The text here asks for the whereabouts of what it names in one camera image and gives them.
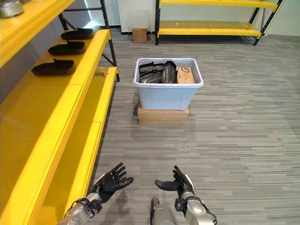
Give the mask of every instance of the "yellow shelf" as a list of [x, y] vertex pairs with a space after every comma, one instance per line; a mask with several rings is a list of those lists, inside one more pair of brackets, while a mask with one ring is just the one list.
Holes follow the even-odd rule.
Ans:
[[[109, 30], [99, 30], [85, 40], [85, 54], [55, 57], [75, 61], [72, 75], [29, 71], [1, 104], [0, 224], [34, 222], [109, 38]], [[51, 61], [46, 52], [36, 65]]]
[[161, 21], [158, 35], [241, 35], [260, 36], [248, 22]]
[[243, 6], [256, 8], [277, 8], [277, 4], [268, 0], [160, 0], [160, 5], [211, 5]]
[[0, 19], [0, 67], [74, 0], [31, 0], [22, 15]]
[[[37, 224], [57, 224], [72, 202], [85, 197], [117, 73], [98, 68], [48, 189]], [[107, 72], [106, 78], [99, 72]]]

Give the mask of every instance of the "cardboard box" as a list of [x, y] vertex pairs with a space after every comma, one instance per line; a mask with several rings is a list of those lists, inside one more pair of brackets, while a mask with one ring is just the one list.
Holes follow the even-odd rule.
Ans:
[[147, 29], [146, 28], [133, 28], [132, 29], [132, 42], [133, 43], [147, 43]]
[[177, 83], [195, 83], [190, 67], [178, 67]]
[[138, 121], [140, 125], [185, 124], [189, 109], [186, 110], [145, 110], [138, 103]]

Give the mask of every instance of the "robotic arm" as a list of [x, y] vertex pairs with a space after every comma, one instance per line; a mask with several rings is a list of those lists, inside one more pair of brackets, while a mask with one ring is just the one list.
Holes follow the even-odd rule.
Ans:
[[217, 225], [217, 217], [207, 208], [204, 202], [195, 196], [194, 187], [190, 178], [183, 174], [178, 166], [174, 167], [174, 181], [159, 181], [155, 184], [165, 191], [177, 191], [175, 201], [176, 211], [181, 211], [191, 225]]
[[102, 209], [115, 191], [127, 187], [134, 181], [133, 177], [125, 177], [123, 163], [119, 163], [111, 171], [103, 174], [93, 186], [92, 191], [85, 197], [73, 202], [64, 218], [57, 225], [83, 225], [89, 218], [95, 216]]

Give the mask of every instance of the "white plastic bin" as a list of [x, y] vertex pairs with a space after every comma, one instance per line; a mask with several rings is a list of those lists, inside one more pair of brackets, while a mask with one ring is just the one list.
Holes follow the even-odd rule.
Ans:
[[[139, 66], [173, 61], [177, 67], [191, 67], [195, 83], [140, 83]], [[136, 61], [133, 85], [138, 88], [143, 109], [185, 110], [197, 88], [204, 85], [196, 60], [191, 58], [141, 58]]]

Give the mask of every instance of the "yellow shelf board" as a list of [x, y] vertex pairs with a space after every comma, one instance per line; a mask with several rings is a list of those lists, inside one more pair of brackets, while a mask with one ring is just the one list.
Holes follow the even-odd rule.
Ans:
[[[1, 104], [0, 224], [34, 222], [109, 37], [99, 30], [85, 54], [55, 57], [75, 61], [72, 75], [29, 71]], [[46, 52], [35, 65], [50, 61]]]
[[269, 0], [161, 0], [160, 5], [243, 6], [273, 10], [277, 8], [277, 4]]
[[98, 68], [48, 189], [37, 225], [57, 224], [85, 197], [109, 107], [116, 67]]
[[241, 35], [260, 36], [248, 22], [161, 21], [159, 35]]
[[0, 67], [72, 2], [74, 0], [31, 0], [23, 5], [22, 15], [1, 18]]

